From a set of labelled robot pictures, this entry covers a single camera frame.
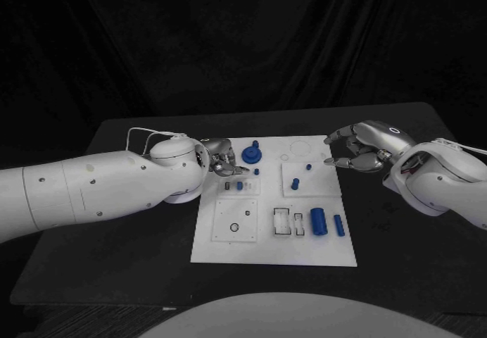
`white board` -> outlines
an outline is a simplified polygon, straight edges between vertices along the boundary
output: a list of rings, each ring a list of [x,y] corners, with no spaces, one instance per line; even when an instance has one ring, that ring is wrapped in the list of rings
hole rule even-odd
[[[242,160],[242,150],[255,139],[262,159],[249,165]],[[251,173],[226,178],[213,173],[208,175],[200,195],[192,263],[357,266],[337,173],[334,167],[323,164],[323,160],[332,157],[324,139],[326,135],[231,138],[238,165],[249,168]],[[311,164],[311,170],[306,169],[307,164]],[[293,184],[291,177],[300,178],[298,190],[287,189]],[[236,190],[236,182],[252,185],[242,185],[244,189]],[[248,210],[252,201],[257,212]],[[275,208],[290,209],[290,236],[274,234]],[[313,234],[311,208],[324,209],[324,236]],[[303,214],[304,236],[297,235],[300,224],[296,225],[296,213]],[[334,215],[342,217],[343,237],[337,235]]]

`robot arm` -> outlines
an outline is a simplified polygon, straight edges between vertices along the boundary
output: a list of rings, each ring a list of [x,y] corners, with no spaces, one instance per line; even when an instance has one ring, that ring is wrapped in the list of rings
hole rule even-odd
[[[249,171],[235,165],[228,139],[213,139],[206,147],[170,134],[150,156],[126,150],[0,170],[0,243],[56,226],[111,220],[162,201],[190,201],[209,171]]]
[[[453,210],[487,228],[487,166],[463,151],[460,144],[445,139],[417,144],[404,131],[379,121],[342,128],[324,143],[343,137],[357,157],[327,158],[326,165],[376,172],[391,163],[382,183],[418,211],[438,216]]]

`table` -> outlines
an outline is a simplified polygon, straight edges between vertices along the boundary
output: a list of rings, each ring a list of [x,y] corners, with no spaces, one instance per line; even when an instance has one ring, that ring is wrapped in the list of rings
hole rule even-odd
[[[418,142],[453,139],[432,107],[411,103],[108,120],[88,154],[124,149],[127,130],[136,126],[200,139],[324,134],[368,119],[398,126]],[[146,136],[134,133],[137,153]],[[332,151],[347,155],[337,145]],[[487,313],[487,232],[453,212],[437,218],[417,212],[382,187],[383,174],[337,172],[357,268],[190,263],[198,199],[46,231],[12,302],[196,306],[236,294],[304,292],[404,313]]]

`white round object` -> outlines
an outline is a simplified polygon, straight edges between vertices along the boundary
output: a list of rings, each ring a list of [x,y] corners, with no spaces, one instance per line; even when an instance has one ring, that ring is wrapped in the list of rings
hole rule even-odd
[[[454,338],[418,319],[316,294],[247,294],[192,308],[140,338],[395,337]]]
[[[162,141],[150,149],[150,157],[154,159],[182,156],[195,150],[195,143],[189,137],[173,136]]]
[[[311,145],[306,141],[296,141],[291,144],[291,153],[297,156],[310,155]]]

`black table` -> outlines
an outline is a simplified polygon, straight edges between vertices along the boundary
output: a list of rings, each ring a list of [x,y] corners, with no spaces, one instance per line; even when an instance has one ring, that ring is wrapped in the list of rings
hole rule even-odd
[[[368,119],[398,126],[418,142],[453,139],[432,107],[412,103],[108,120],[88,154],[123,150],[136,126],[200,139],[327,134]],[[134,132],[131,150],[138,154],[146,137]],[[332,151],[349,155],[343,145]],[[405,313],[487,313],[487,232],[453,212],[437,218],[417,212],[382,187],[383,175],[337,171],[357,268],[190,263],[196,199],[46,231],[12,302],[196,306],[236,294],[307,292]]]

